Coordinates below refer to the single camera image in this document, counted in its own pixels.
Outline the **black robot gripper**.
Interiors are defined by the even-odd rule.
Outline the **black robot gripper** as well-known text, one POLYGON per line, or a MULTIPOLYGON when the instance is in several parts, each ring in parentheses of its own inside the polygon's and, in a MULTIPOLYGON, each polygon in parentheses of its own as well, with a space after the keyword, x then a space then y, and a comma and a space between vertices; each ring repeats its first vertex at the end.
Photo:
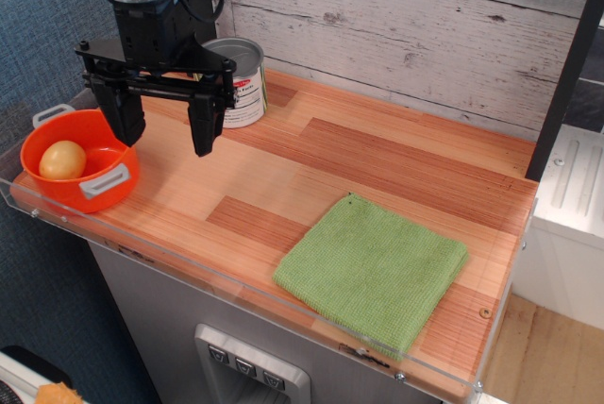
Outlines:
MULTIPOLYGON (((115 4, 119 37, 82 41, 75 52, 89 74, 103 67, 129 75, 146 72, 161 77, 167 73, 203 75, 223 85, 226 106, 235 103, 235 61, 205 48, 196 38, 197 19, 181 2, 158 5, 115 4)), ((141 97, 125 81, 91 78, 92 92, 117 140, 133 146, 142 136, 145 120, 141 97)), ((222 97, 197 94, 189 102, 188 115, 194 152, 208 155, 221 135, 225 116, 222 97)))

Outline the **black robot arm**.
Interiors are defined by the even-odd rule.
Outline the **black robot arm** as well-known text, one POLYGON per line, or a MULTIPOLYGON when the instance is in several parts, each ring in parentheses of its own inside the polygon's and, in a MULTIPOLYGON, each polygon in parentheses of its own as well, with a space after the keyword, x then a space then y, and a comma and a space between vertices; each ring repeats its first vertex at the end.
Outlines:
POLYGON ((204 47, 225 0, 109 0, 116 39, 81 41, 83 78, 114 136, 128 146, 145 129, 142 98, 188 103, 194 151, 208 155, 234 105, 237 65, 204 47))

